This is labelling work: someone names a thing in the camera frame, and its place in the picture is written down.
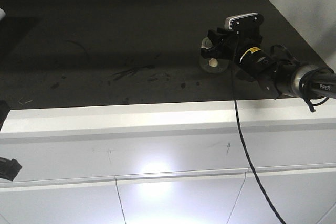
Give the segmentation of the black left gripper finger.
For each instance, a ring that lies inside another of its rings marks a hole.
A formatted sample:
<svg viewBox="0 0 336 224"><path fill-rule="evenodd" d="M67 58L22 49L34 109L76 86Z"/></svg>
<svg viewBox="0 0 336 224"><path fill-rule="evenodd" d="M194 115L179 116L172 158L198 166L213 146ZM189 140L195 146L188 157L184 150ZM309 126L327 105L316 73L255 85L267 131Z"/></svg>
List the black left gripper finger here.
<svg viewBox="0 0 336 224"><path fill-rule="evenodd" d="M22 169L22 165L16 159L6 159L1 157L1 179L13 181Z"/></svg>
<svg viewBox="0 0 336 224"><path fill-rule="evenodd" d="M0 100L0 129L2 128L8 114L10 112L10 107L6 101Z"/></svg>

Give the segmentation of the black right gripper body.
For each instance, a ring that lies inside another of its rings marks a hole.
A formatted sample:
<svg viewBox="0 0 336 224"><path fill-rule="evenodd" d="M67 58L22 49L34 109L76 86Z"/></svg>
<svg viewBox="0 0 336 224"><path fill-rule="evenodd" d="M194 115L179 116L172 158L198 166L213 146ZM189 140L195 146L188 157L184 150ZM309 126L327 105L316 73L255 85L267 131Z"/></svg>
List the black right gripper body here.
<svg viewBox="0 0 336 224"><path fill-rule="evenodd" d="M219 29L222 34L220 46L220 59L232 60L234 55L242 55L247 49L260 47L263 40L259 28L242 31L226 31Z"/></svg>

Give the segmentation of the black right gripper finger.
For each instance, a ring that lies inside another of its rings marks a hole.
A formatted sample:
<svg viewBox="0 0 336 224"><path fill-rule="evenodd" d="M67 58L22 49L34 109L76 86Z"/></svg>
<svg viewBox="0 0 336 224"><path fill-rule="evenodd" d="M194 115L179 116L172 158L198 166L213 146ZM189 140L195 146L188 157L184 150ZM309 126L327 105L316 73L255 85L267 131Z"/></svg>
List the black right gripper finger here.
<svg viewBox="0 0 336 224"><path fill-rule="evenodd" d="M217 45L227 46L229 43L229 38L231 37L231 32L225 30L224 28L218 27L216 30L208 30L207 37L209 39L208 45L210 47Z"/></svg>
<svg viewBox="0 0 336 224"><path fill-rule="evenodd" d="M201 45L201 57L204 59L223 59L223 45L218 44L210 48Z"/></svg>

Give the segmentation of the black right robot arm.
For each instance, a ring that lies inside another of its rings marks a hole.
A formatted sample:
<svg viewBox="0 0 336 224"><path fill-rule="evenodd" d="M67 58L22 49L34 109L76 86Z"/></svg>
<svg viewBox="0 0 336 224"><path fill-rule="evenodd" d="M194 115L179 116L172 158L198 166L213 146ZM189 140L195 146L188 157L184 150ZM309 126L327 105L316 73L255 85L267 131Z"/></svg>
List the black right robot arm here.
<svg viewBox="0 0 336 224"><path fill-rule="evenodd" d="M273 45L266 53L261 42L259 28L209 30L202 40L201 57L232 62L243 72L243 78L257 81L273 99L286 95L315 106L312 100L335 98L335 72L331 68L301 63L282 45Z"/></svg>

